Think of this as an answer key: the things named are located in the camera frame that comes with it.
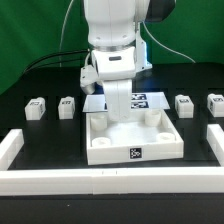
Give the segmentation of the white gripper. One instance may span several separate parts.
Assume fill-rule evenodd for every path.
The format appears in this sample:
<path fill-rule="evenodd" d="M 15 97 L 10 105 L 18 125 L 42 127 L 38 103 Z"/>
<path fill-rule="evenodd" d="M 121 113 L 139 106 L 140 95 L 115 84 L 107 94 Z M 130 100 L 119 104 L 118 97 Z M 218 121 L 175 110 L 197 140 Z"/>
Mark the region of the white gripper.
<path fill-rule="evenodd" d="M 131 79 L 136 76 L 135 48 L 114 52 L 93 50 L 91 60 L 90 64 L 81 68 L 81 89 L 86 94 L 92 94 L 95 91 L 94 84 L 104 81 L 103 90 L 109 118 L 112 121 L 127 119 L 131 110 Z"/>

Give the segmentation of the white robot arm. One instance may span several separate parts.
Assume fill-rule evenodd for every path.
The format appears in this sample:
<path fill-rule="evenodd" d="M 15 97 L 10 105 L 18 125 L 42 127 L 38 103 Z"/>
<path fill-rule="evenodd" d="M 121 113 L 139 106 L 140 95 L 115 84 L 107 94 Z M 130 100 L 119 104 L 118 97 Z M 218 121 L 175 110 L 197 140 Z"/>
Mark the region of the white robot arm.
<path fill-rule="evenodd" d="M 150 69 L 142 22 L 161 22 L 173 11 L 176 0 L 84 0 L 91 47 L 89 65 L 81 69 L 80 86 L 87 94 L 103 86 L 109 118 L 129 117 L 132 79 Z"/>

